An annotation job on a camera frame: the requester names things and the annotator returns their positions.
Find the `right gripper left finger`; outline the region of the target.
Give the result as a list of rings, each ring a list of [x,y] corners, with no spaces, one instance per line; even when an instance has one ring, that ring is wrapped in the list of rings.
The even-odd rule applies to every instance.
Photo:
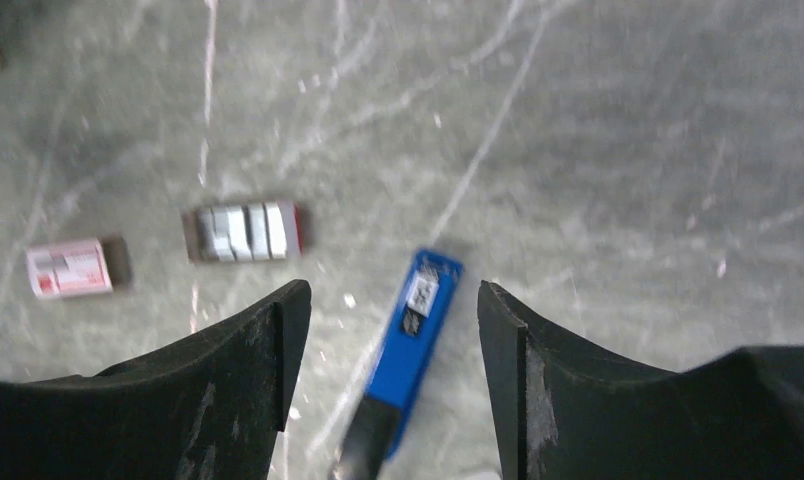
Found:
[[[294,280],[96,375],[0,381],[0,479],[266,478],[311,297]]]

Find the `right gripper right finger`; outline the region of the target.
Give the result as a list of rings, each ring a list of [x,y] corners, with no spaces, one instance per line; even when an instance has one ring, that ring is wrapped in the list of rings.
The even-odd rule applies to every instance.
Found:
[[[506,479],[804,479],[804,346],[652,367],[483,282],[477,318]]]

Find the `blue stapler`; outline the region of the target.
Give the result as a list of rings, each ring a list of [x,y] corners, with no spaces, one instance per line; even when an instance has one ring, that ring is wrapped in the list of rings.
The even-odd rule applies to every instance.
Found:
[[[435,250],[414,253],[330,479],[376,479],[397,451],[463,270]]]

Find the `staple tray with staples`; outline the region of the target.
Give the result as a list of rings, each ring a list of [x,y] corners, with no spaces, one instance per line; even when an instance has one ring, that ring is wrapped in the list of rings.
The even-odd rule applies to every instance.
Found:
[[[188,258],[197,263],[272,261],[303,253],[292,201],[204,205],[181,215]]]

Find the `red white staple box sleeve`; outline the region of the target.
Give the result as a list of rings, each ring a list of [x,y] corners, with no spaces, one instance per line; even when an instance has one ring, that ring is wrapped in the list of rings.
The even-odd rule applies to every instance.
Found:
[[[40,300],[112,293],[132,279],[129,251],[120,236],[32,246],[25,262],[32,292]]]

